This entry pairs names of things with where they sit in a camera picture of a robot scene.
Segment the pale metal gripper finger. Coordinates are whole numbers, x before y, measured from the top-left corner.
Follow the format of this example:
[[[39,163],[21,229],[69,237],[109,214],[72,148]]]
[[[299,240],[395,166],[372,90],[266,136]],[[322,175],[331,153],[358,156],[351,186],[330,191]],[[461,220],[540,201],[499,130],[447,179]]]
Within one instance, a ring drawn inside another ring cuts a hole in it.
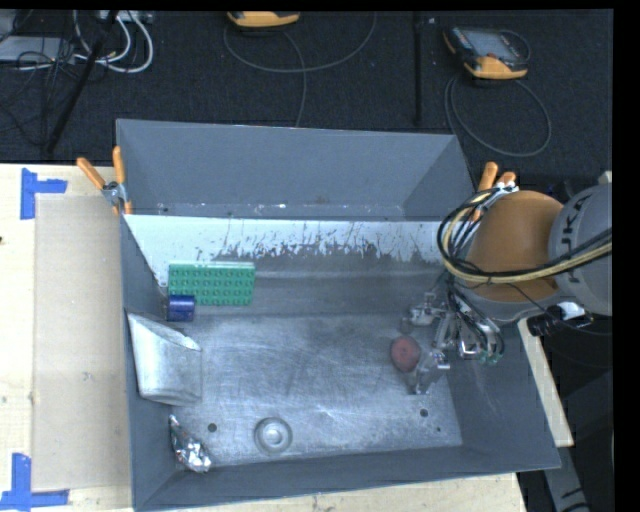
[[[450,370],[450,367],[449,356],[441,350],[422,355],[416,367],[408,373],[409,392],[415,395],[426,394],[429,388]]]
[[[430,326],[436,319],[442,319],[447,306],[441,296],[436,293],[425,293],[419,303],[411,305],[402,318],[409,326]]]

